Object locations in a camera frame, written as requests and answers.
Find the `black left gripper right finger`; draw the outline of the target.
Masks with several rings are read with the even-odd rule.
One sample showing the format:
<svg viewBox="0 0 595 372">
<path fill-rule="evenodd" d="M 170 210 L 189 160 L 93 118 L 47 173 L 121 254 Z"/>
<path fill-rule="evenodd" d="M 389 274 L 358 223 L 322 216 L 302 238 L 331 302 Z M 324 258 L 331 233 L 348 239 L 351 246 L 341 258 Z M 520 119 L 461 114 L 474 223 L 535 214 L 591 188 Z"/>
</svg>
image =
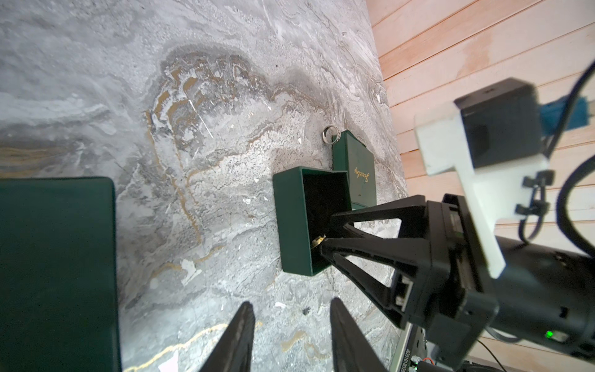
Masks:
<svg viewBox="0 0 595 372">
<path fill-rule="evenodd" d="M 387 371 L 339 298 L 330 306 L 334 371 Z"/>
</svg>

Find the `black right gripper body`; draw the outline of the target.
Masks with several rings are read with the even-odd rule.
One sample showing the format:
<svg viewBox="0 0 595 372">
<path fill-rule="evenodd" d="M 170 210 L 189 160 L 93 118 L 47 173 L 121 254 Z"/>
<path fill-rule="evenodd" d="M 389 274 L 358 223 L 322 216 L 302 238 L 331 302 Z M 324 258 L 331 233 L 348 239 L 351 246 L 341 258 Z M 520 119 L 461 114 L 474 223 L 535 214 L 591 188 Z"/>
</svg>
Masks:
<svg viewBox="0 0 595 372">
<path fill-rule="evenodd" d="M 440 364 L 459 368 L 498 311 L 469 206 L 459 195 L 441 202 L 415 195 L 396 202 L 401 220 L 393 296 L 403 298 L 391 322 L 425 330 Z"/>
</svg>

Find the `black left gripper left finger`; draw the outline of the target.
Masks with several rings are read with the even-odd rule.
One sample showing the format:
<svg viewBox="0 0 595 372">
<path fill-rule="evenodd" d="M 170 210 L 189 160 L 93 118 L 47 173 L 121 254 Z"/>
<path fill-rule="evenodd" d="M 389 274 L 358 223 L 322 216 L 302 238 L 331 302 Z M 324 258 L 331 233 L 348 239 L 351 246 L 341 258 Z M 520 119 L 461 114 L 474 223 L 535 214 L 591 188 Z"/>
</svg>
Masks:
<svg viewBox="0 0 595 372">
<path fill-rule="evenodd" d="M 254 330 L 253 305 L 243 302 L 200 371 L 251 371 Z"/>
</svg>

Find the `small green box lid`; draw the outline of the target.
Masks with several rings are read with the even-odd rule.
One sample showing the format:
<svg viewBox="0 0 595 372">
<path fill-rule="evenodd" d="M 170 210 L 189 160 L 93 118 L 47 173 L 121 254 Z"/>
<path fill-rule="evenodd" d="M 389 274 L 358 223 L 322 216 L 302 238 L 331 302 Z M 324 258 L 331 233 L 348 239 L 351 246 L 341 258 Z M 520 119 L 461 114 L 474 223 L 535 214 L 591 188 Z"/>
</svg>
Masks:
<svg viewBox="0 0 595 372">
<path fill-rule="evenodd" d="M 352 209 L 377 204 L 375 157 L 349 130 L 333 144 L 333 170 L 347 172 Z"/>
</svg>

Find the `small green box base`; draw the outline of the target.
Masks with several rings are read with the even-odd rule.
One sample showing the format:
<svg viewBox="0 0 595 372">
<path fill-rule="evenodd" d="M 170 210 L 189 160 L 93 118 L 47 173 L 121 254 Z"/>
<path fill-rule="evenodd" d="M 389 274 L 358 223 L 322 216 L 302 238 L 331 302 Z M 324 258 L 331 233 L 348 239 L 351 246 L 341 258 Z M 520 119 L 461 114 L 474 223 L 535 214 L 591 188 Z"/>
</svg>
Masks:
<svg viewBox="0 0 595 372">
<path fill-rule="evenodd" d="M 294 167 L 273 175 L 282 270 L 307 277 L 329 262 L 313 242 L 330 237 L 330 218 L 352 209 L 347 172 Z"/>
</svg>

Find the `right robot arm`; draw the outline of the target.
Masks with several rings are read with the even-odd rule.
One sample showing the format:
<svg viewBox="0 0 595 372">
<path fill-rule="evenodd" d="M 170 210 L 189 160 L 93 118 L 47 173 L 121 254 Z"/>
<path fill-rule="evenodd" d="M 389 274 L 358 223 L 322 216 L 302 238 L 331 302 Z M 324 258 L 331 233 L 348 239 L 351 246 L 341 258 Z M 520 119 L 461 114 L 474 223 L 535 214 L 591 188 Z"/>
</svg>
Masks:
<svg viewBox="0 0 595 372">
<path fill-rule="evenodd" d="M 497 238 L 491 277 L 469 205 L 415 195 L 354 211 L 346 177 L 308 183 L 319 253 L 397 327 L 426 331 L 437 361 L 459 367 L 487 330 L 594 359 L 594 256 Z"/>
</svg>

